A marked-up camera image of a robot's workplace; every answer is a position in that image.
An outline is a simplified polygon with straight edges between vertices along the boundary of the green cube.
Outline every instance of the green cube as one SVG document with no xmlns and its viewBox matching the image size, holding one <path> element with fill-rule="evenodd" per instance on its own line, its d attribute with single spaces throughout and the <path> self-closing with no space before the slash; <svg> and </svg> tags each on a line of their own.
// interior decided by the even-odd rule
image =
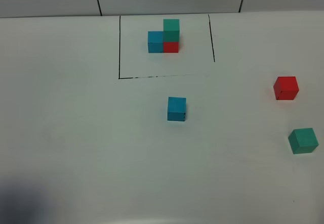
<svg viewBox="0 0 324 224">
<path fill-rule="evenodd" d="M 294 154 L 311 153 L 318 146 L 313 128 L 295 129 L 288 140 Z"/>
<path fill-rule="evenodd" d="M 179 42 L 180 21 L 179 19 L 163 19 L 164 42 Z"/>
</svg>

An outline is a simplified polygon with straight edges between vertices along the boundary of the block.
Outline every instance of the block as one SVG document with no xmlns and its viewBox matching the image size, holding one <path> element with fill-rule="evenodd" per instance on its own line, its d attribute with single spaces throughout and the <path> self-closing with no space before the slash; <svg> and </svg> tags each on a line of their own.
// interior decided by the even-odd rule
<svg viewBox="0 0 324 224">
<path fill-rule="evenodd" d="M 164 53 L 178 53 L 179 52 L 179 42 L 163 42 L 163 52 Z"/>
<path fill-rule="evenodd" d="M 273 89 L 277 100 L 293 100 L 299 91 L 297 80 L 294 76 L 278 77 Z"/>
<path fill-rule="evenodd" d="M 313 128 L 295 129 L 288 140 L 294 154 L 311 153 L 318 146 Z"/>
<path fill-rule="evenodd" d="M 184 121 L 186 117 L 186 98 L 169 97 L 168 120 Z"/>
<path fill-rule="evenodd" d="M 163 53 L 163 31 L 149 31 L 147 44 L 149 53 Z"/>
<path fill-rule="evenodd" d="M 180 41 L 179 19 L 163 19 L 164 42 Z"/>
</svg>

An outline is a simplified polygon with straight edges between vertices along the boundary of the blue cube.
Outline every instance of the blue cube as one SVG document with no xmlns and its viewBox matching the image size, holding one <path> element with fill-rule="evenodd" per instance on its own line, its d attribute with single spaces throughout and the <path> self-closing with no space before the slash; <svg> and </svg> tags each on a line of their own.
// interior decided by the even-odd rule
<svg viewBox="0 0 324 224">
<path fill-rule="evenodd" d="M 163 53 L 163 31 L 149 31 L 147 43 L 149 53 Z"/>
<path fill-rule="evenodd" d="M 186 98 L 169 97 L 168 120 L 184 121 L 186 117 Z"/>
</svg>

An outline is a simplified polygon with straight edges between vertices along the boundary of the red cube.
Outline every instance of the red cube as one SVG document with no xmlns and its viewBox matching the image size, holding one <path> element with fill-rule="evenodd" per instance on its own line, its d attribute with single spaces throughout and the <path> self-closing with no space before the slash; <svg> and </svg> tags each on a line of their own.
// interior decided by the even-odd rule
<svg viewBox="0 0 324 224">
<path fill-rule="evenodd" d="M 277 100 L 293 100 L 299 91 L 295 76 L 278 77 L 273 89 Z"/>
<path fill-rule="evenodd" d="M 179 52 L 179 42 L 163 42 L 163 52 L 164 53 L 178 53 Z"/>
</svg>

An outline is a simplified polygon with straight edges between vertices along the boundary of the cube stack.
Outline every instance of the cube stack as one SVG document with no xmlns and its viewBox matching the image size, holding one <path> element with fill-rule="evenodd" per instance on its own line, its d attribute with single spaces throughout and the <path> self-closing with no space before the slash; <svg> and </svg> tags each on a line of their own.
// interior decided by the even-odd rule
<svg viewBox="0 0 324 224">
<path fill-rule="evenodd" d="M 149 53 L 178 53 L 180 41 L 179 19 L 164 19 L 163 31 L 148 32 Z"/>
</svg>

